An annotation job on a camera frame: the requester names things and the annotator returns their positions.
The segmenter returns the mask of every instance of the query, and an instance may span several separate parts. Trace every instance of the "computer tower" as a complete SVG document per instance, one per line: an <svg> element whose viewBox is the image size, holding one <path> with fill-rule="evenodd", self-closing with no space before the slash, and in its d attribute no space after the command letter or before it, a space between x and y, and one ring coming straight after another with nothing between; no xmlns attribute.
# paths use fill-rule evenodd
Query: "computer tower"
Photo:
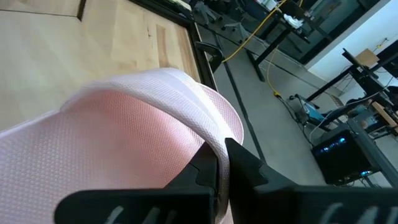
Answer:
<svg viewBox="0 0 398 224"><path fill-rule="evenodd" d="M356 134L346 129L312 148L325 182L345 185L379 171Z"/></svg>

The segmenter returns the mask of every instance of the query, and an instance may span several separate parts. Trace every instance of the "yellow cable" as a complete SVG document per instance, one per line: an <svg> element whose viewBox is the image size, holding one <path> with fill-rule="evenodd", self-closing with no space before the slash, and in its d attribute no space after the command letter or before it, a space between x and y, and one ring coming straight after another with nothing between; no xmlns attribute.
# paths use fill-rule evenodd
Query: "yellow cable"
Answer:
<svg viewBox="0 0 398 224"><path fill-rule="evenodd" d="M248 42L249 40L254 36L254 34L256 34L256 32L262 27L262 25L270 18L270 16L273 15L273 13L278 10L279 7L281 7L281 5L283 5L286 2L286 0L283 0L279 5L277 5L269 14L268 16L260 23L260 25L256 28L256 30L254 30L254 32L249 36L249 38L247 40L245 40L243 42L243 44L241 44L238 49L235 50L235 52L233 52L228 58L223 60L223 63L228 61L229 59L233 58L236 53L238 53Z"/></svg>
<svg viewBox="0 0 398 224"><path fill-rule="evenodd" d="M274 53L272 53L271 60L269 60L269 63L268 63L268 69L267 69L267 83L268 83L269 87L271 88L271 90L274 91L274 96L276 96L276 97L281 97L281 95L279 94L279 92L275 90L275 88L271 85L271 82L269 81L269 68L271 67L272 60L274 59L274 56L275 56L275 53L276 53L276 50L278 49L278 47L279 47L279 45L276 46L276 48L274 49Z"/></svg>

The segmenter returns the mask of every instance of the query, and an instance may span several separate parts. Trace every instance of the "pink fabric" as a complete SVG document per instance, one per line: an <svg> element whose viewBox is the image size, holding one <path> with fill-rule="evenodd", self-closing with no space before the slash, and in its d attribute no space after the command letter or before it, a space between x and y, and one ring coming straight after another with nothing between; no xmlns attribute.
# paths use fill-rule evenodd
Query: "pink fabric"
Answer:
<svg viewBox="0 0 398 224"><path fill-rule="evenodd" d="M220 161L219 223L226 137L243 141L233 107L179 70L93 83L59 111L0 133L0 223L51 223L59 201L79 190L162 188L204 141Z"/></svg>

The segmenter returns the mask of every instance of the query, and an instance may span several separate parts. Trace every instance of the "blue led light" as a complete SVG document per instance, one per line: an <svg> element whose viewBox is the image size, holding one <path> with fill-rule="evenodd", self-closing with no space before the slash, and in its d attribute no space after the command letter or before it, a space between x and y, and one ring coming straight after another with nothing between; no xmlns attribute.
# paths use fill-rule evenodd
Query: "blue led light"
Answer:
<svg viewBox="0 0 398 224"><path fill-rule="evenodd" d="M333 143L331 143L330 145L328 145L327 147L324 147L324 148L322 148L322 149L319 149L319 150L318 150L318 153L321 154L321 153L324 153L324 152L332 151L332 150L334 150L334 149L337 148L337 147L341 147L341 146L342 146L343 144L345 144L346 142L347 142L347 140L346 140L345 138L340 137L340 138L336 139L335 142L333 142Z"/></svg>
<svg viewBox="0 0 398 224"><path fill-rule="evenodd" d="M366 174L370 174L371 172L370 171L363 171L362 173L361 173L361 176L365 176Z"/></svg>

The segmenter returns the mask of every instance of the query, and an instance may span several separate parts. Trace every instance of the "wooden platform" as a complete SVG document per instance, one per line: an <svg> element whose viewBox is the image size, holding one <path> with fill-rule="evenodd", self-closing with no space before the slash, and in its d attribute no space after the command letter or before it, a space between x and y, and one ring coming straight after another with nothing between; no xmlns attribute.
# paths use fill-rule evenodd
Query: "wooden platform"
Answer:
<svg viewBox="0 0 398 224"><path fill-rule="evenodd" d="M377 111L377 113L386 120L386 122L390 125L390 127L397 127L398 124L394 121L394 119L391 118L390 115L387 114L387 112L384 111L384 107L381 106L378 102L373 102L372 107Z"/></svg>
<svg viewBox="0 0 398 224"><path fill-rule="evenodd" d="M175 67L200 81L187 31L127 0L87 0L83 22L0 11L0 30L0 130L113 75Z"/></svg>
<svg viewBox="0 0 398 224"><path fill-rule="evenodd" d="M0 0L0 9L76 16L80 0Z"/></svg>

